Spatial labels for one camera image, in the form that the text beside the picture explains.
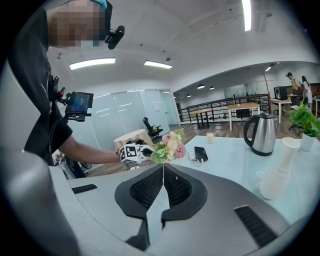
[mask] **black railing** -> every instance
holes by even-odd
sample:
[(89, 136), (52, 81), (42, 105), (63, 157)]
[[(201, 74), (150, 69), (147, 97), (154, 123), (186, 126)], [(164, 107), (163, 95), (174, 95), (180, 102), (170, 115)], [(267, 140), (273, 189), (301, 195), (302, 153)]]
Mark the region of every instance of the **black railing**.
[[(188, 106), (186, 108), (178, 110), (180, 120), (183, 123), (192, 123), (192, 121), (197, 121), (197, 117), (195, 114), (190, 114), (190, 112), (203, 110), (203, 109), (212, 109), (207, 113), (209, 122), (226, 122), (229, 120), (229, 111), (228, 106), (238, 103), (257, 103), (260, 105), (260, 111), (264, 111), (267, 113), (271, 113), (271, 103), (270, 96), (268, 94), (252, 94), (246, 95), (245, 97), (235, 97), (233, 98), (225, 98), (219, 99), (215, 101), (210, 101), (198, 105)], [(239, 117), (237, 112), (232, 112), (231, 117), (236, 118)]]

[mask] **bouquet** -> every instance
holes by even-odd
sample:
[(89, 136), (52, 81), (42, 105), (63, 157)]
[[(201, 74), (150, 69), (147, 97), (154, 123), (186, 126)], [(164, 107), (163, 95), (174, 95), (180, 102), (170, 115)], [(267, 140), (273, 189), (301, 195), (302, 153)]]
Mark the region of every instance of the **bouquet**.
[(170, 134), (164, 135), (162, 141), (151, 154), (151, 160), (157, 164), (164, 164), (174, 159), (184, 158), (186, 155), (184, 140), (184, 129), (171, 131)]

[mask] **stainless steel kettle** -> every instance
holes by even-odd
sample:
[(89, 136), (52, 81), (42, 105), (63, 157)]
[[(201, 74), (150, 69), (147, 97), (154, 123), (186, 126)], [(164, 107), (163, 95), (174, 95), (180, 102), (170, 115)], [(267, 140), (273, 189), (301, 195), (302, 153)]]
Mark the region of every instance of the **stainless steel kettle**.
[[(252, 139), (249, 140), (247, 133), (249, 125), (254, 123)], [(270, 156), (276, 143), (276, 124), (274, 116), (262, 112), (250, 117), (243, 128), (243, 138), (251, 150), (259, 156)]]

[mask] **desk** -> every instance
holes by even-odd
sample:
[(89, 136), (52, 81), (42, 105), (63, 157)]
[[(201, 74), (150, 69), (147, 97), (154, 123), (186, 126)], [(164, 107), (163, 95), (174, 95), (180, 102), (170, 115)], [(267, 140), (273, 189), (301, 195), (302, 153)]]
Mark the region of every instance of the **desk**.
[(152, 143), (147, 131), (145, 129), (140, 129), (140, 130), (135, 130), (135, 131), (129, 132), (125, 135), (122, 135), (122, 136), (116, 138), (113, 141), (115, 151), (122, 148), (125, 144), (127, 144), (127, 142), (133, 141), (133, 140), (143, 140), (145, 144), (147, 144), (151, 147), (154, 145)]
[(318, 116), (318, 102), (320, 102), (320, 98), (312, 98), (312, 101), (315, 101), (315, 117)]
[[(203, 129), (204, 128), (204, 120), (202, 118), (202, 113), (205, 113), (206, 124), (207, 124), (207, 126), (209, 128), (209, 118), (208, 118), (208, 112), (209, 111), (212, 111), (212, 108), (205, 108), (205, 109), (200, 109), (200, 110), (196, 110), (196, 111), (190, 112), (190, 115), (195, 115), (196, 116), (196, 122), (198, 124), (198, 129)], [(200, 114), (200, 116), (201, 116), (201, 123), (202, 123), (202, 127), (201, 128), (200, 128), (198, 114)]]
[(275, 200), (262, 197), (258, 188), (261, 178), (258, 175), (277, 163), (282, 153), (282, 139), (276, 139), (273, 154), (270, 156), (253, 153), (243, 138), (214, 137), (214, 143), (208, 144), (206, 136), (195, 136), (185, 147), (187, 152), (194, 151), (195, 147), (205, 148), (208, 161), (200, 166), (193, 166), (185, 157), (174, 160), (171, 164), (193, 168), (242, 185), (275, 208), (290, 225), (310, 215), (318, 203), (320, 142), (317, 139), (311, 152), (298, 150), (292, 164), (291, 180), (287, 190)]
[(291, 102), (291, 100), (278, 100), (278, 99), (271, 99), (270, 100), (270, 102), (271, 103), (274, 103), (274, 104), (278, 104), (278, 106), (279, 106), (279, 119), (278, 119), (278, 123), (280, 124), (281, 123), (281, 106), (283, 105), (283, 104), (291, 104), (292, 102)]
[(229, 123), (230, 123), (230, 131), (232, 131), (232, 116), (231, 111), (237, 111), (237, 110), (246, 110), (251, 109), (251, 115), (254, 114), (254, 109), (258, 110), (258, 114), (260, 115), (260, 105), (254, 102), (249, 103), (240, 103), (240, 104), (233, 104), (228, 106), (228, 112), (229, 112)]

